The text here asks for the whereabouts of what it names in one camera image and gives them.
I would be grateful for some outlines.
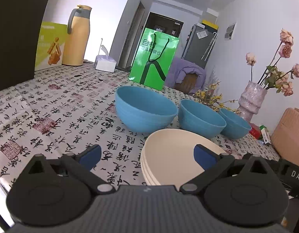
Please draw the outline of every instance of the chair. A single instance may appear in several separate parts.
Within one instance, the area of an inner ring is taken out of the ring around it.
[[[270,139],[282,158],[299,166],[299,109],[284,111]]]
[[[198,75],[193,74],[186,74],[182,83],[175,83],[174,89],[183,92],[184,94],[188,94],[192,88],[195,86],[197,81]]]

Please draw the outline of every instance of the shopping bag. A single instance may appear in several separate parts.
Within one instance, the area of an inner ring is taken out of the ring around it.
[[[177,37],[145,28],[129,80],[161,90],[178,43]]]

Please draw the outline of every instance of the table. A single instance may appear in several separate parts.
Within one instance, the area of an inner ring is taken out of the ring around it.
[[[5,188],[11,188],[34,154],[58,158],[93,144],[102,147],[94,174],[115,187],[146,185],[140,156],[149,134],[129,131],[117,118],[114,93],[121,85],[145,87],[129,81],[126,72],[97,71],[90,63],[37,71],[34,79],[0,91],[0,182]],[[183,98],[192,99],[168,87],[156,92],[177,106]],[[180,128],[177,117],[168,128]],[[212,141],[236,157],[251,152],[279,159],[271,146],[249,134],[235,141],[218,135]]]

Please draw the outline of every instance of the door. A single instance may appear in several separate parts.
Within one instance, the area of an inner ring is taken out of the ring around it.
[[[145,7],[140,2],[127,33],[123,50],[118,62],[119,67],[126,68],[131,66],[134,55],[133,47],[136,45],[135,42],[138,42],[143,29],[141,26],[141,21],[144,16],[144,11]]]
[[[160,31],[168,35],[179,37],[183,22],[150,12],[145,28]]]

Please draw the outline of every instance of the green box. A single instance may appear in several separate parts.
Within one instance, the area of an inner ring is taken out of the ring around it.
[[[178,43],[177,37],[145,28],[129,80],[161,90]]]
[[[66,37],[66,24],[42,22],[37,43],[35,71],[61,65]]]

